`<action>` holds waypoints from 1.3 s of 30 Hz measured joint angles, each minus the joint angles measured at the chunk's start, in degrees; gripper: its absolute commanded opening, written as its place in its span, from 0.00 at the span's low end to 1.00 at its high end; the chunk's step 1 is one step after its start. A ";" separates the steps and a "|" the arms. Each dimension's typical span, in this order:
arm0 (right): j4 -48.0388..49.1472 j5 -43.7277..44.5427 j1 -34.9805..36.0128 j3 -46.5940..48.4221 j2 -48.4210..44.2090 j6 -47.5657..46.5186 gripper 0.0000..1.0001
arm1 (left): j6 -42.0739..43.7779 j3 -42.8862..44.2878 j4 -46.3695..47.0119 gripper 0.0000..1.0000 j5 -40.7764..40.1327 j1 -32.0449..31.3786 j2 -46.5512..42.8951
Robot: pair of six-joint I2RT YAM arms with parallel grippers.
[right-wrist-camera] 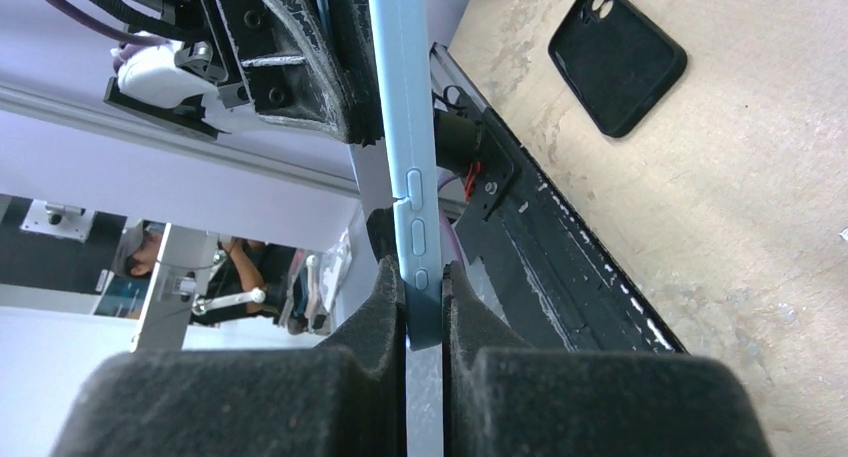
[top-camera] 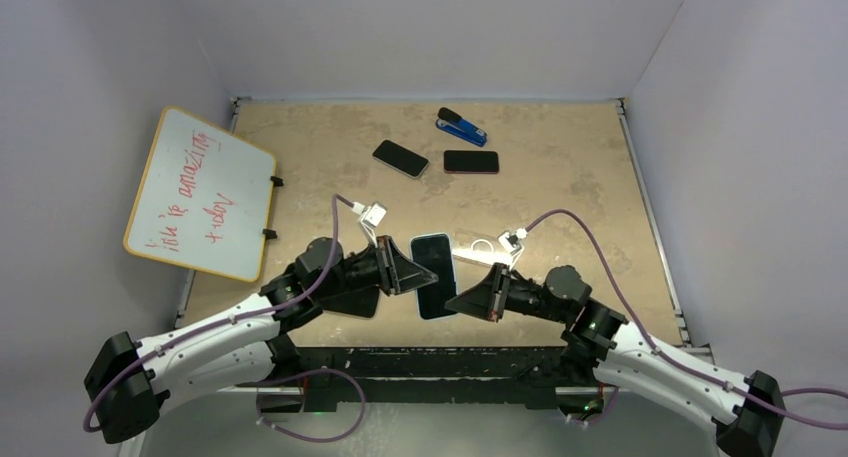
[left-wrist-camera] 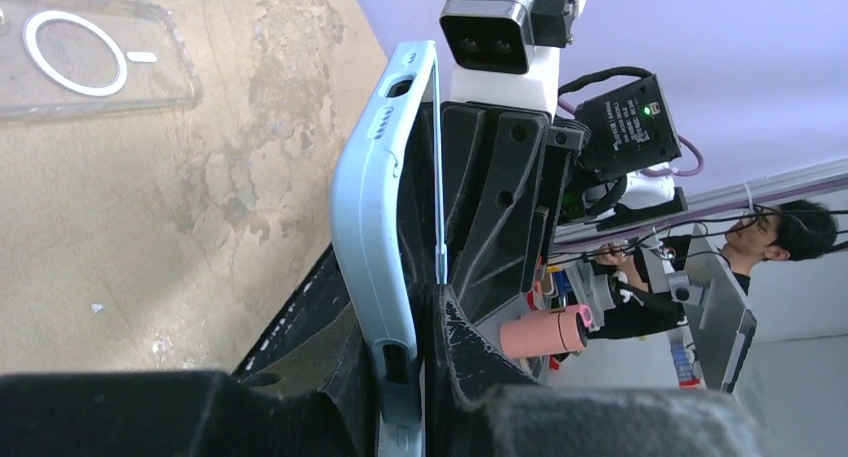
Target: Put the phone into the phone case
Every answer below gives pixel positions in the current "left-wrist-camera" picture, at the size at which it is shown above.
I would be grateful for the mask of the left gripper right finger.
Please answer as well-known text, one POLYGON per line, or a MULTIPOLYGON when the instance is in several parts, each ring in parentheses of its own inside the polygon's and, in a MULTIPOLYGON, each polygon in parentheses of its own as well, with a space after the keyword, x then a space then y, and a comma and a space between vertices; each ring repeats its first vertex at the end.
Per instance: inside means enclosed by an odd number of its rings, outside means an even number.
POLYGON ((453 289, 426 305, 429 456, 766 456, 729 395, 543 385, 487 343, 453 289))

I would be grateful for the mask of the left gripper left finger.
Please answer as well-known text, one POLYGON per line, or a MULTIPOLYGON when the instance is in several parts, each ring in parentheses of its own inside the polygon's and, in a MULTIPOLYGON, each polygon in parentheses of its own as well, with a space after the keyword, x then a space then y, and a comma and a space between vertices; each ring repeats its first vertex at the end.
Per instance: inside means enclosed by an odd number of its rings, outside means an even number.
POLYGON ((211 370, 1 380, 5 456, 372 456, 377 426, 351 308, 244 381, 211 370))

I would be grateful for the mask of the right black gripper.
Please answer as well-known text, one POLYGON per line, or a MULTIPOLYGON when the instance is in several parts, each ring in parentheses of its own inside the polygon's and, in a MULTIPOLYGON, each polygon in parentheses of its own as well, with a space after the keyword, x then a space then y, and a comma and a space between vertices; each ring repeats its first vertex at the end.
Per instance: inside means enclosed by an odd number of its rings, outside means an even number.
POLYGON ((441 117, 449 281, 468 320, 479 322, 531 289, 590 130, 482 103, 448 102, 441 117))

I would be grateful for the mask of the light blue phone case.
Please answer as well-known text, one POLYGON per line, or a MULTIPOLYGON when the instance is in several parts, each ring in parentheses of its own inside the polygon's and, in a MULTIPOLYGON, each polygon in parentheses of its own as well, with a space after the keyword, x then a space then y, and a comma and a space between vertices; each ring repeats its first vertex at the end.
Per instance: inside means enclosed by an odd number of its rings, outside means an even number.
POLYGON ((370 358, 379 456, 424 450, 422 359, 403 275, 397 205, 422 104, 441 102, 436 44, 398 44, 336 164, 331 240, 370 358))

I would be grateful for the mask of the black phone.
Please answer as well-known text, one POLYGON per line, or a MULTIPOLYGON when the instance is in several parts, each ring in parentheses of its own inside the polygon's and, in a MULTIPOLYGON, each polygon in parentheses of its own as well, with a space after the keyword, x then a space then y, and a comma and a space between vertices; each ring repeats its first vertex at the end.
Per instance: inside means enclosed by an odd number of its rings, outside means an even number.
POLYGON ((408 289, 434 281, 433 104, 419 108, 405 147, 398 236, 408 289))

